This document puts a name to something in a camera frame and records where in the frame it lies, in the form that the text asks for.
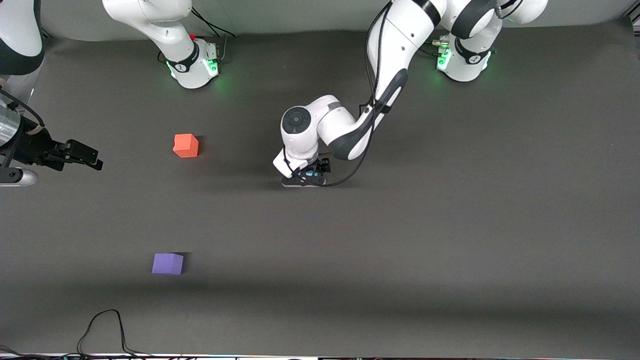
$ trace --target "cube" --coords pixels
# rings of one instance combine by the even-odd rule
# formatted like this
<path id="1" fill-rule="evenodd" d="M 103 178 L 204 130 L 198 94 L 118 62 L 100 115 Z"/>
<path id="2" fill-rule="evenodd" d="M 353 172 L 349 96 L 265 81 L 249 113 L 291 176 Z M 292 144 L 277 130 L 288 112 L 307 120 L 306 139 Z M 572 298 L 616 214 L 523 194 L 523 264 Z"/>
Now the cube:
<path id="1" fill-rule="evenodd" d="M 184 256 L 178 254 L 156 254 L 151 274 L 181 275 Z"/>
<path id="2" fill-rule="evenodd" d="M 181 158 L 198 156 L 198 139 L 193 134 L 177 134 L 173 137 L 173 152 Z"/>

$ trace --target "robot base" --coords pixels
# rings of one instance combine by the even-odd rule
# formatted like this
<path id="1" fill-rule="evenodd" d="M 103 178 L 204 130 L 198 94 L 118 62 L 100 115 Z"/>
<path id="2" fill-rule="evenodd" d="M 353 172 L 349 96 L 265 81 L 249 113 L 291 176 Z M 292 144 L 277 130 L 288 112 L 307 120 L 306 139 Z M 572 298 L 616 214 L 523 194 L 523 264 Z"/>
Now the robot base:
<path id="1" fill-rule="evenodd" d="M 302 171 L 298 172 L 298 176 L 292 177 L 282 177 L 282 186 L 286 188 L 317 188 L 319 186 L 314 186 L 310 183 L 315 184 L 326 184 L 325 174 L 331 172 L 331 162 L 328 158 L 324 158 L 322 160 L 315 160 L 311 165 L 302 169 Z"/>
<path id="2" fill-rule="evenodd" d="M 187 89 L 196 89 L 205 86 L 220 72 L 218 48 L 216 44 L 210 44 L 202 39 L 196 39 L 194 43 L 196 43 L 199 48 L 198 59 L 189 71 L 179 72 L 167 63 L 171 71 L 171 76 L 178 81 L 178 84 Z"/>
<path id="3" fill-rule="evenodd" d="M 456 41 L 456 37 L 449 34 L 440 37 L 440 40 L 448 40 L 450 44 L 453 44 Z M 444 72 L 452 80 L 466 83 L 480 76 L 480 73 L 486 69 L 486 64 L 490 56 L 491 53 L 488 53 L 478 61 L 478 63 L 470 65 L 467 64 L 465 58 L 458 53 L 455 46 L 450 46 L 450 48 L 438 58 L 436 69 Z"/>

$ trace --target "gray table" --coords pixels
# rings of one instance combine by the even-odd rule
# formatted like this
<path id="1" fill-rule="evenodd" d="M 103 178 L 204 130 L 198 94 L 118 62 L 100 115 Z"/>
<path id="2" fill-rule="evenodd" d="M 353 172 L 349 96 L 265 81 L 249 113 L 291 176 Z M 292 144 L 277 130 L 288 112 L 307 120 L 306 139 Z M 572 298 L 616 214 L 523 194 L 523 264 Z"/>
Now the gray table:
<path id="1" fill-rule="evenodd" d="M 352 181 L 282 188 L 282 113 L 356 112 L 364 36 L 233 38 L 191 91 L 149 41 L 53 42 L 31 104 L 105 165 L 0 192 L 1 341 L 66 352 L 115 307 L 147 352 L 638 358 L 629 24 L 506 29 L 467 84 L 416 57 Z M 198 158 L 172 152 L 183 132 Z M 189 252 L 187 273 L 151 275 L 155 252 Z M 94 331 L 87 351 L 118 350 L 114 318 Z"/>

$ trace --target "gray wall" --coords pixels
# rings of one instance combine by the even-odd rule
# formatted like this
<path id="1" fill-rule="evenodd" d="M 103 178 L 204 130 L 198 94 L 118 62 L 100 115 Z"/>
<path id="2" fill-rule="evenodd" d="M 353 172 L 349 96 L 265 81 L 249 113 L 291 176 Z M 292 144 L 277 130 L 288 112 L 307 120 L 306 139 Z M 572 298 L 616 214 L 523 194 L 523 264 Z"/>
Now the gray wall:
<path id="1" fill-rule="evenodd" d="M 193 0 L 209 21 L 234 33 L 297 33 L 366 30 L 387 0 Z M 529 26 L 585 25 L 615 19 L 634 0 L 549 0 L 546 12 Z M 194 16 L 182 23 L 199 35 L 211 32 Z M 101 0 L 43 0 L 43 27 L 55 37 L 101 41 L 141 39 L 115 22 Z"/>

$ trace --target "purple cube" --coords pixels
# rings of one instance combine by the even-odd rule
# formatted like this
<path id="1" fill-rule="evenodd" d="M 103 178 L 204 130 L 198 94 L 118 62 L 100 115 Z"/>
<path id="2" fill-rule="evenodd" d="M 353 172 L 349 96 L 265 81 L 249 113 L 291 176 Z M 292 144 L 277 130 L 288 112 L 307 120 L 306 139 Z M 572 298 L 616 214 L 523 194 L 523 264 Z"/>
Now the purple cube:
<path id="1" fill-rule="evenodd" d="M 180 275 L 182 274 L 183 258 L 178 254 L 156 254 L 151 274 Z"/>

